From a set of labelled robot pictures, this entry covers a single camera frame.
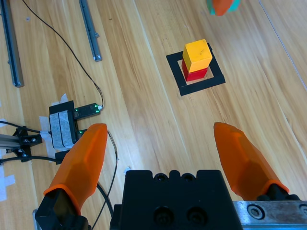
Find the wooden plank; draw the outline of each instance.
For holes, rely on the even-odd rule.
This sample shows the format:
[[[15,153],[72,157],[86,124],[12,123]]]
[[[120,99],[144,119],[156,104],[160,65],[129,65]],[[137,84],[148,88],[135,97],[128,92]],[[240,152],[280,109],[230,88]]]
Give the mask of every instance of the wooden plank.
[[[244,130],[291,191],[306,197],[306,157],[287,119],[306,122],[306,106],[295,96],[307,95],[261,6],[246,1],[218,18],[198,0],[136,5],[194,168],[221,168],[213,123],[227,122]],[[180,98],[165,55],[200,39],[211,44],[226,84]],[[299,106],[298,115],[289,110]]]
[[[114,136],[119,165],[112,204],[121,202],[127,166],[154,174],[173,169],[194,174],[199,169],[221,170],[213,136],[217,121],[245,131],[291,191],[307,198],[303,194],[307,187],[303,133],[307,94],[257,2],[247,0],[239,11],[218,18],[209,15],[202,0],[89,1],[104,58],[98,63],[92,59],[78,1],[28,3],[63,35],[104,93],[102,114],[80,121],[79,127],[103,122]],[[3,116],[40,129],[39,116],[48,116],[50,104],[64,93],[76,106],[100,103],[98,92],[61,39],[20,0],[11,0],[11,5],[25,87],[13,88],[10,77],[0,85],[0,100],[10,95],[2,103],[3,108],[9,107]],[[226,84],[180,97],[166,55],[204,38],[213,48]],[[1,41],[1,69],[4,76],[10,76],[3,61],[7,58],[5,42]],[[18,111],[11,101],[18,101]],[[33,154],[47,155],[45,145],[35,146]],[[100,175],[106,191],[114,165],[109,141]],[[40,204],[58,166],[47,161],[11,166],[6,173],[20,175],[16,185],[8,188],[8,201],[0,203],[2,210],[10,208],[0,215],[0,221],[5,229],[32,229],[29,209]],[[24,196],[17,195],[21,190]],[[103,202],[96,191],[84,204],[82,214],[90,224]],[[17,212],[18,221],[12,215]],[[97,228],[108,229],[109,223],[106,208]]]
[[[118,174],[110,198],[112,203],[121,202],[125,176],[124,169],[142,169],[139,150],[135,141],[130,118],[120,89],[113,60],[106,42],[101,21],[97,18],[95,2],[90,3],[92,17],[100,34],[99,46],[105,60],[93,61],[88,38],[78,1],[36,1],[30,0],[31,8],[67,40],[77,57],[101,87],[106,99],[106,107],[100,116],[80,121],[79,128],[84,129],[94,123],[106,123],[113,134],[118,147]],[[20,49],[25,87],[20,89],[25,122],[29,127],[40,129],[39,116],[48,116],[48,107],[59,101],[66,93],[75,106],[101,103],[100,96],[93,83],[86,77],[71,52],[53,31],[43,25],[21,1],[12,0],[13,18]],[[46,155],[45,145],[33,149],[34,155]],[[115,166],[114,149],[108,141],[104,167],[100,182],[108,190]],[[32,163],[38,203],[43,199],[43,191],[49,187],[58,166],[47,161]],[[104,200],[96,192],[83,206],[82,214],[90,224],[94,223]],[[108,209],[100,218],[101,229],[107,229],[110,223]]]
[[[7,61],[3,24],[0,22],[0,118],[24,125],[20,91],[12,84]],[[12,135],[14,132],[15,128],[11,126],[0,128],[0,134]],[[14,156],[14,154],[7,154],[3,158]],[[0,202],[1,229],[33,229],[32,211],[37,206],[37,198],[31,163],[7,162],[3,167],[5,177],[15,176],[15,184],[5,188],[7,199]]]
[[[260,2],[298,71],[298,74],[293,75],[293,77],[295,76],[295,80],[294,78],[286,78],[282,84],[279,82],[276,83],[280,84],[281,89],[291,85],[292,90],[288,92],[288,96],[292,97],[291,101],[293,103],[287,104],[285,110],[287,110],[288,114],[292,114],[291,117],[296,118],[291,119],[288,115],[286,117],[295,137],[307,156],[307,143],[305,138],[307,124],[305,122],[304,106],[302,106],[306,102],[305,98],[301,96],[301,91],[294,90],[295,82],[299,81],[302,81],[305,90],[307,90],[307,48],[305,45],[307,39],[307,29],[305,27],[305,21],[307,20],[305,14],[307,2],[304,0],[261,0]]]

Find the metal rail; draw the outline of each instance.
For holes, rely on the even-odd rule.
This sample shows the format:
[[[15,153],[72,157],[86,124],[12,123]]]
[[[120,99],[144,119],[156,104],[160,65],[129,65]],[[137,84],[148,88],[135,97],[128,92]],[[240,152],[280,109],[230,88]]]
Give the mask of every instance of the metal rail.
[[[16,87],[24,86],[23,74],[18,53],[17,40],[12,19],[10,0],[0,0],[3,29],[8,50],[8,64],[11,68],[13,85]]]
[[[96,62],[101,61],[101,54],[97,43],[99,34],[95,31],[94,23],[91,17],[91,12],[87,4],[87,0],[79,0],[85,28],[87,31],[88,40],[90,42],[93,58]]]

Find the metal bracket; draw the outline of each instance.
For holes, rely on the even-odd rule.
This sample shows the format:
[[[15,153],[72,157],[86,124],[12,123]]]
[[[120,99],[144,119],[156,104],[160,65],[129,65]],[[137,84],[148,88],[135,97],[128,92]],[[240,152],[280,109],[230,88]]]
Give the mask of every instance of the metal bracket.
[[[6,153],[14,152],[17,157],[31,157],[30,147],[42,143],[40,134],[28,135],[26,130],[17,128],[13,136],[0,135],[0,148],[6,148]]]
[[[307,229],[306,201],[235,201],[243,229]]]
[[[11,68],[12,81],[14,86],[20,88],[24,86],[24,80],[21,70],[17,40],[12,19],[10,0],[0,0],[0,8],[1,8],[6,47],[8,50],[8,57],[9,57],[8,64],[10,65]]]
[[[99,37],[99,34],[95,31],[94,23],[91,17],[91,12],[87,4],[87,0],[79,0],[81,12],[83,16],[83,20],[85,23],[85,28],[87,31],[88,40],[90,42],[90,47],[92,50],[93,58],[96,62],[101,61],[101,55],[99,46],[97,43],[97,38]]]

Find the black tape square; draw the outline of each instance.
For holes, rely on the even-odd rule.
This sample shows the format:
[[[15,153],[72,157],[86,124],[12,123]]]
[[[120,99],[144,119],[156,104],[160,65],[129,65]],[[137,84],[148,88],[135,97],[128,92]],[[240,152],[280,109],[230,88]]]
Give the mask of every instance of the black tape square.
[[[183,73],[181,71],[181,68],[178,64],[178,61],[182,60],[183,57],[183,51],[179,52],[179,53],[175,53],[175,54],[170,54],[167,55],[167,61],[169,63],[169,66],[173,72],[173,75],[175,77],[177,86],[179,88],[180,91],[180,95],[184,96],[193,92],[197,92],[200,90],[205,90],[208,89],[210,87],[216,86],[216,85],[220,85],[225,83],[225,78],[224,75],[221,72],[221,69],[219,67],[219,65],[217,64],[217,61],[215,59],[215,56],[212,52],[212,48],[210,46],[210,44],[208,43],[210,52],[212,54],[212,61],[209,64],[209,67],[211,69],[211,72],[213,74],[213,78],[209,78],[209,79],[205,79],[199,82],[196,82],[194,84],[190,84],[187,85],[186,80],[183,76]]]

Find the orange object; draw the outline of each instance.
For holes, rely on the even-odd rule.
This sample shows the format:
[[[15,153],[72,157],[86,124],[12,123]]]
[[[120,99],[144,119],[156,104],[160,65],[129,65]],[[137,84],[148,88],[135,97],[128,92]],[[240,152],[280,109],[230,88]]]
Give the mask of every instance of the orange object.
[[[226,123],[215,123],[214,137],[223,170],[237,195],[244,200],[256,200],[272,184],[289,192],[241,130]]]
[[[66,154],[44,195],[58,188],[63,189],[80,215],[82,205],[95,192],[104,162],[106,141],[106,124],[90,126]]]
[[[223,16],[232,6],[234,0],[212,0],[213,8],[216,16]]]

